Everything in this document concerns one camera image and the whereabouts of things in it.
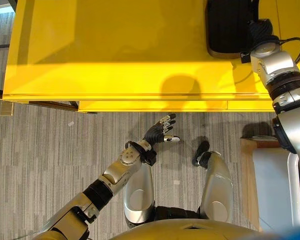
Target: black cable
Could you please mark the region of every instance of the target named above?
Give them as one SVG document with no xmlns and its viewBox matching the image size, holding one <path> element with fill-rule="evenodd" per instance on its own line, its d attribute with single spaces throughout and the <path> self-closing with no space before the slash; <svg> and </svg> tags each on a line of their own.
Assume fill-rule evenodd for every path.
<svg viewBox="0 0 300 240">
<path fill-rule="evenodd" d="M 285 44 L 287 42 L 291 42 L 291 41 L 300 41 L 300 37 L 292 37 L 292 38 L 288 38 L 288 39 L 283 39 L 283 40 L 280 40 L 280 45 L 282 44 Z M 296 57 L 295 59 L 295 64 L 298 64 L 300 62 L 300 53 L 299 55 Z"/>
</svg>

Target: silver metal panel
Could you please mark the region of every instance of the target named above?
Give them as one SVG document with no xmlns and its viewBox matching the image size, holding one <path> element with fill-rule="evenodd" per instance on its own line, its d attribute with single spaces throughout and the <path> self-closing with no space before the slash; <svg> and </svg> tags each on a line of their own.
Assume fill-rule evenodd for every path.
<svg viewBox="0 0 300 240">
<path fill-rule="evenodd" d="M 200 215 L 207 215 L 210 220 L 231 223 L 233 205 L 233 184 L 229 169 L 220 154 L 213 152 L 208 161 Z"/>
<path fill-rule="evenodd" d="M 151 145 L 146 140 L 138 141 L 138 144 L 145 151 L 151 150 Z M 140 169 L 141 165 L 140 153 L 131 146 L 125 149 L 119 159 L 108 166 L 98 179 L 107 185 L 113 195 L 116 195 L 127 184 L 130 177 Z"/>
<path fill-rule="evenodd" d="M 271 74 L 279 69 L 293 68 L 295 62 L 286 51 L 276 52 L 259 62 L 267 74 Z"/>
<path fill-rule="evenodd" d="M 151 167 L 142 164 L 125 186 L 123 195 L 124 214 L 135 224 L 149 219 L 154 207 L 154 187 Z"/>
<path fill-rule="evenodd" d="M 280 50 L 281 50 L 280 46 L 275 44 L 274 42 L 268 42 L 268 43 L 262 44 L 259 47 L 257 47 L 250 54 L 252 70 L 255 73 L 260 72 L 260 71 L 258 71 L 259 60 L 262 58 L 265 58 L 267 56 L 270 56 L 271 54 L 274 54 Z"/>
<path fill-rule="evenodd" d="M 300 156 L 300 107 L 278 114 L 280 123 Z"/>
<path fill-rule="evenodd" d="M 300 87 L 277 96 L 273 100 L 272 105 L 274 106 L 276 103 L 278 103 L 280 106 L 285 106 L 298 100 L 300 100 Z"/>
</svg>

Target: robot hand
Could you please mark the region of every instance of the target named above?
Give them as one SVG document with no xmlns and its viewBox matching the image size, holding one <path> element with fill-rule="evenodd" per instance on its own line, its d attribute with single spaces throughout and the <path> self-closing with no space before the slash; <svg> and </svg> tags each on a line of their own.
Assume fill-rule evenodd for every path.
<svg viewBox="0 0 300 240">
<path fill-rule="evenodd" d="M 146 140 L 152 147 L 154 144 L 163 142 L 179 142 L 180 138 L 178 136 L 165 135 L 173 129 L 173 124 L 176 122 L 173 120 L 176 115 L 170 114 L 161 118 L 155 125 L 153 125 L 144 135 L 144 140 Z"/>
</svg>

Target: yellow table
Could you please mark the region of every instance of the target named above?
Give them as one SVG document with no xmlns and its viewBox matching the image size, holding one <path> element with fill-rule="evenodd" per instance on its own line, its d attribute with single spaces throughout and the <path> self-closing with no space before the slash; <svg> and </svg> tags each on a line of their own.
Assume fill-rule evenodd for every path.
<svg viewBox="0 0 300 240">
<path fill-rule="evenodd" d="M 205 6 L 19 0 L 3 100 L 80 101 L 80 112 L 272 111 L 249 63 L 208 54 Z M 275 35 L 300 37 L 300 0 L 261 0 L 259 8 Z M 296 57 L 300 45 L 284 49 Z"/>
</svg>

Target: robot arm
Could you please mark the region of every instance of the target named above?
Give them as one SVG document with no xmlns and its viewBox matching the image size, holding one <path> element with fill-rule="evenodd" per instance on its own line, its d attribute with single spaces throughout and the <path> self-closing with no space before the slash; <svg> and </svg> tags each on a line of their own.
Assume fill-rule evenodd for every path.
<svg viewBox="0 0 300 240">
<path fill-rule="evenodd" d="M 281 146 L 298 154 L 300 159 L 300 70 L 289 53 L 282 51 L 283 43 L 299 40 L 272 39 L 262 42 L 250 53 L 252 70 L 268 90 L 277 114 L 273 128 Z"/>
<path fill-rule="evenodd" d="M 34 240 L 86 240 L 89 236 L 88 223 L 92 223 L 101 209 L 117 194 L 136 173 L 143 162 L 153 165 L 156 152 L 153 145 L 161 142 L 178 142 L 177 136 L 167 136 L 171 130 L 175 114 L 165 116 L 152 126 L 144 139 L 129 142 L 130 146 L 120 154 L 96 181 L 76 195 L 60 209 L 43 227 Z"/>
</svg>

